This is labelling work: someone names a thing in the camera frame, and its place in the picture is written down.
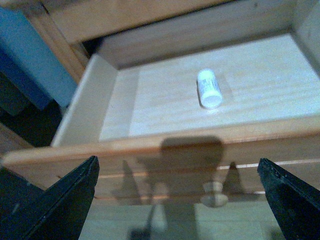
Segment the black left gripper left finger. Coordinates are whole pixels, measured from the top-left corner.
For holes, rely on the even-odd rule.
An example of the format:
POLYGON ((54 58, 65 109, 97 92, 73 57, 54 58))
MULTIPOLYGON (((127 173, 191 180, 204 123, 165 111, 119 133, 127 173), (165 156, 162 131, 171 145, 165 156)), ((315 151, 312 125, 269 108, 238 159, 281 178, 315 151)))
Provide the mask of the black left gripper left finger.
POLYGON ((99 176, 91 156, 47 190, 0 169, 2 240, 77 240, 91 207, 99 176))

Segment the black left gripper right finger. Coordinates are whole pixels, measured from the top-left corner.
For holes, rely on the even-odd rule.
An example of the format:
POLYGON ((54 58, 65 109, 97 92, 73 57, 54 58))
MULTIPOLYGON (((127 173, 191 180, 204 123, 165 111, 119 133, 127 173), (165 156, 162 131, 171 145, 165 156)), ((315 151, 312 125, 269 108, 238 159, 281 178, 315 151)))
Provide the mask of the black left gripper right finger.
POLYGON ((320 191, 267 158, 257 167, 267 202, 287 240, 320 238, 320 191))

